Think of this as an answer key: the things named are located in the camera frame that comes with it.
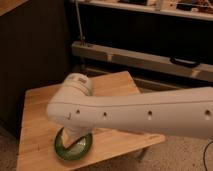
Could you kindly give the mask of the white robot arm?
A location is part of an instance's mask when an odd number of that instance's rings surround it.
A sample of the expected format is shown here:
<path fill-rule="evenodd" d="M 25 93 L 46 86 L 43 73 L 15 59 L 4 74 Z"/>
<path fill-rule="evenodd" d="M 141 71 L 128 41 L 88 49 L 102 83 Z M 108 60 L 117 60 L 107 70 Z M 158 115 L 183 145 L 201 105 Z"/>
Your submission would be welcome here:
<path fill-rule="evenodd" d="M 94 128 L 213 138 L 213 87 L 96 96 L 83 74 L 68 75 L 47 105 L 48 117 L 75 138 Z"/>

